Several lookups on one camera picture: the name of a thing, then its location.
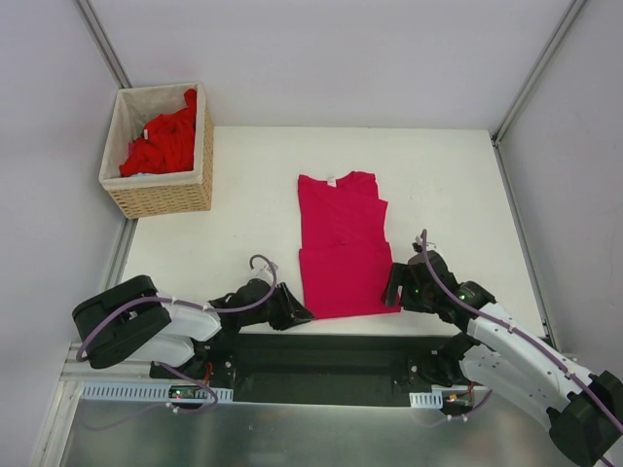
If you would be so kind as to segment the magenta t shirt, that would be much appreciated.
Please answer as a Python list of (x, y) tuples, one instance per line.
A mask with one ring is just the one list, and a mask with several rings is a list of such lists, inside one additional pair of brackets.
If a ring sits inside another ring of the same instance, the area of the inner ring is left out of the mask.
[(317, 319), (395, 313), (383, 296), (392, 266), (385, 238), (387, 202), (376, 175), (353, 171), (333, 180), (298, 178), (306, 308)]

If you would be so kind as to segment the wicker laundry basket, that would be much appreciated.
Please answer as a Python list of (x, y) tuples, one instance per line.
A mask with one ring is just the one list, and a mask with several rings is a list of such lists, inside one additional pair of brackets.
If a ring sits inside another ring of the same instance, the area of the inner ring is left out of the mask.
[[(194, 169), (143, 177), (122, 177), (119, 166), (128, 158), (128, 145), (160, 114), (186, 106), (184, 92), (197, 92)], [(103, 151), (98, 181), (129, 219), (211, 208), (213, 133), (202, 83), (125, 89), (117, 92)]]

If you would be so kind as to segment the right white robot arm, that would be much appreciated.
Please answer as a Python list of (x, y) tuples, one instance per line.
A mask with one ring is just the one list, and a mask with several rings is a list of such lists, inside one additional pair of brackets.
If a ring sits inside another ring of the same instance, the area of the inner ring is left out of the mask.
[(537, 338), (484, 287), (457, 282), (437, 252), (393, 264), (384, 301), (458, 328), (417, 365), (427, 382), (488, 387), (535, 419), (577, 466), (596, 465), (621, 439), (621, 380), (609, 371), (596, 374)]

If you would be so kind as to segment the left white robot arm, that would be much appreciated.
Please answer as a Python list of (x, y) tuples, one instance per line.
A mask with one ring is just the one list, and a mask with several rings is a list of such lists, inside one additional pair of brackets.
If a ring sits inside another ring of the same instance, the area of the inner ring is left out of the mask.
[(76, 360), (95, 370), (128, 359), (160, 361), (194, 378), (206, 359), (197, 342), (255, 324), (285, 331), (313, 321), (314, 315), (283, 282), (253, 278), (235, 292), (197, 304), (159, 293), (142, 274), (77, 305), (72, 318), (82, 339)]

